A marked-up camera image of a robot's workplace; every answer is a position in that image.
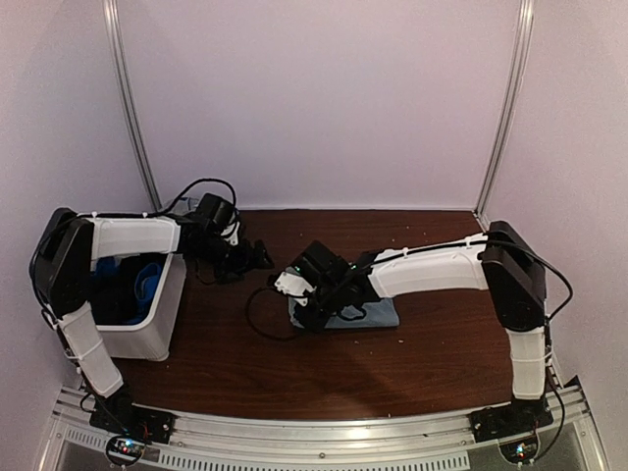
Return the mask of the light blue denim skirt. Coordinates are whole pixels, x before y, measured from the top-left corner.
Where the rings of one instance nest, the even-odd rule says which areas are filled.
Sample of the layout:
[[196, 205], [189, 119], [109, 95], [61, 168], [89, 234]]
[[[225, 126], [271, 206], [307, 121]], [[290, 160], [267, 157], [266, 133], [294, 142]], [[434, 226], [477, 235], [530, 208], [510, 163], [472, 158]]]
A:
[[396, 328], [400, 325], [399, 315], [391, 298], [364, 303], [362, 308], [364, 313], [353, 306], [345, 307], [340, 318], [333, 316], [328, 320], [325, 329], [381, 329]]

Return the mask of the black garment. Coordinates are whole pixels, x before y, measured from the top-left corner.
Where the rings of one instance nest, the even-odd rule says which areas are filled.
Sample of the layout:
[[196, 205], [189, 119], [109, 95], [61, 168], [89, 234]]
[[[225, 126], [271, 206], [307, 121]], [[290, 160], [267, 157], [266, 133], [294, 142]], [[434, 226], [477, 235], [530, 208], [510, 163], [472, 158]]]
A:
[[91, 310], [99, 326], [137, 324], [141, 309], [137, 305], [135, 282], [146, 265], [141, 256], [117, 260], [104, 257], [97, 261], [91, 274]]

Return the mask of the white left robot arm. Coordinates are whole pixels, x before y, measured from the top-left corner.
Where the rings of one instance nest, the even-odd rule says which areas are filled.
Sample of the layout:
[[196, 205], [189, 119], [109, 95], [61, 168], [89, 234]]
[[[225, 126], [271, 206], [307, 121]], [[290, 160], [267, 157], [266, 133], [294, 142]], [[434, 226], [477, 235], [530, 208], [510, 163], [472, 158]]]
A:
[[92, 268], [102, 258], [144, 253], [204, 260], [219, 284], [274, 266], [262, 241], [245, 238], [235, 204], [215, 194], [204, 194], [183, 214], [171, 209], [151, 214], [56, 209], [34, 249], [28, 274], [44, 319], [92, 392], [103, 398], [117, 394], [124, 379], [92, 316]]

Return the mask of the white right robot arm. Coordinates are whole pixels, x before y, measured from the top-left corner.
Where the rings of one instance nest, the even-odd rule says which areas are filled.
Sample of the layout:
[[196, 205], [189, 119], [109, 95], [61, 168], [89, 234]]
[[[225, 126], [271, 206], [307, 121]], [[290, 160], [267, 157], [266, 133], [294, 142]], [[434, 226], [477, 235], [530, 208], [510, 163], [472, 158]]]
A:
[[510, 344], [512, 395], [503, 411], [509, 432], [525, 432], [541, 416], [548, 362], [546, 267], [519, 234], [498, 221], [486, 233], [416, 248], [364, 252], [347, 262], [313, 241], [279, 275], [278, 292], [296, 302], [295, 318], [320, 331], [345, 307], [414, 292], [486, 290]]

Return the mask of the white plastic laundry bin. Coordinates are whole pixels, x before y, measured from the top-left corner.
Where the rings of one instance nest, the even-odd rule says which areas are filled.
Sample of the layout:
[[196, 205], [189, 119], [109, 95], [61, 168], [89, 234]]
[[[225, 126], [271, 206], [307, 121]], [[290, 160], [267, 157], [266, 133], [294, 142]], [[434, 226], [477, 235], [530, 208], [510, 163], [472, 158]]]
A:
[[169, 254], [147, 316], [135, 325], [97, 326], [113, 358], [149, 361], [168, 358], [185, 278], [183, 258]]

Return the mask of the blue garment in bin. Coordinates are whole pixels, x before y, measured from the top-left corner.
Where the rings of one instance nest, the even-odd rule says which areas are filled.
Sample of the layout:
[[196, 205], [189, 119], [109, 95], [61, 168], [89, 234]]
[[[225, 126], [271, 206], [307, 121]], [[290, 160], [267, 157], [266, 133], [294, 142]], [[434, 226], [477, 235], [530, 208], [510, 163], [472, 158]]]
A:
[[137, 305], [141, 309], [142, 314], [138, 322], [140, 323], [147, 316], [150, 309], [157, 285], [162, 275], [163, 262], [159, 261], [156, 256], [150, 256], [149, 254], [136, 256], [141, 256], [146, 263], [145, 267], [142, 268], [137, 275], [134, 289]]

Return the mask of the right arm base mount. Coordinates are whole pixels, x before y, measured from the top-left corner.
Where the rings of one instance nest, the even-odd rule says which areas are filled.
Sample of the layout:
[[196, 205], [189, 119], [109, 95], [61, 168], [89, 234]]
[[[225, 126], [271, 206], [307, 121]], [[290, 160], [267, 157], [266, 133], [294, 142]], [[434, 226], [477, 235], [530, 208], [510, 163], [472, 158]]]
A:
[[553, 423], [553, 416], [544, 400], [513, 400], [471, 412], [469, 422], [476, 444], [496, 442], [507, 463], [524, 465], [537, 458], [539, 431]]

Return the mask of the front aluminium rail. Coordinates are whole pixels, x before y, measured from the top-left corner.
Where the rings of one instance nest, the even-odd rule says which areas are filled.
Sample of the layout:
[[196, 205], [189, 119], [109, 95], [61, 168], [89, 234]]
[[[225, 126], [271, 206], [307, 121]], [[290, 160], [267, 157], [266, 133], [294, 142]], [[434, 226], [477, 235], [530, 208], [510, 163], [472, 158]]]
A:
[[[44, 428], [33, 470], [121, 470], [104, 454], [114, 434], [89, 424], [84, 391], [62, 387]], [[547, 395], [555, 423], [540, 428], [534, 466], [509, 462], [506, 441], [477, 442], [472, 409], [363, 420], [255, 420], [172, 411], [167, 445], [155, 444], [128, 470], [609, 470], [588, 401], [579, 386]]]

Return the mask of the left aluminium frame post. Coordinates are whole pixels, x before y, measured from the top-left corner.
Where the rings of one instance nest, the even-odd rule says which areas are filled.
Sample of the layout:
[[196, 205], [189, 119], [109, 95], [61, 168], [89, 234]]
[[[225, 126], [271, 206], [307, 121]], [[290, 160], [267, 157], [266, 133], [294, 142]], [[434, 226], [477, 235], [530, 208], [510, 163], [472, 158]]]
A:
[[136, 110], [129, 67], [127, 64], [119, 6], [116, 0], [102, 2], [104, 22], [113, 59], [114, 74], [119, 89], [123, 115], [127, 126], [131, 149], [138, 168], [140, 180], [146, 191], [150, 207], [158, 210], [162, 206], [157, 184], [148, 159], [139, 116]]

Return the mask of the aluminium frame post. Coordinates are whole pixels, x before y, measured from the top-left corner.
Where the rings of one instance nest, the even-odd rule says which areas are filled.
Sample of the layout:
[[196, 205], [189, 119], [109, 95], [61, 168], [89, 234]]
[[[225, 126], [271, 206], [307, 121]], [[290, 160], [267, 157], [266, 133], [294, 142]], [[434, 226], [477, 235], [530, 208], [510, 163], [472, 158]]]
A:
[[492, 144], [489, 163], [474, 209], [475, 218], [483, 228], [489, 225], [487, 209], [497, 182], [499, 167], [504, 156], [518, 96], [525, 76], [534, 29], [534, 19], [535, 1], [521, 0], [519, 2], [509, 72], [497, 121], [497, 130]]
[[157, 184], [148, 159], [139, 116], [136, 110], [129, 67], [127, 64], [119, 6], [116, 0], [102, 2], [104, 22], [113, 59], [114, 74], [119, 89], [123, 115], [127, 126], [131, 149], [138, 168], [140, 180], [146, 191], [150, 207], [158, 210], [162, 206]]

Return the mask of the right aluminium frame post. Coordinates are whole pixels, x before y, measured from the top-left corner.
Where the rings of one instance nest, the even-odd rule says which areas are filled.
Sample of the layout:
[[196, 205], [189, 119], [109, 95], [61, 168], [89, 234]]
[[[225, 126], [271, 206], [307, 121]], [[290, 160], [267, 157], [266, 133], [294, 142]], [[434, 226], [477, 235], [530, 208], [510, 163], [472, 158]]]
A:
[[483, 228], [489, 225], [487, 209], [497, 182], [499, 167], [504, 156], [518, 96], [525, 76], [534, 29], [534, 19], [535, 1], [521, 0], [519, 2], [509, 72], [497, 121], [497, 130], [492, 144], [489, 163], [474, 209], [475, 218]]

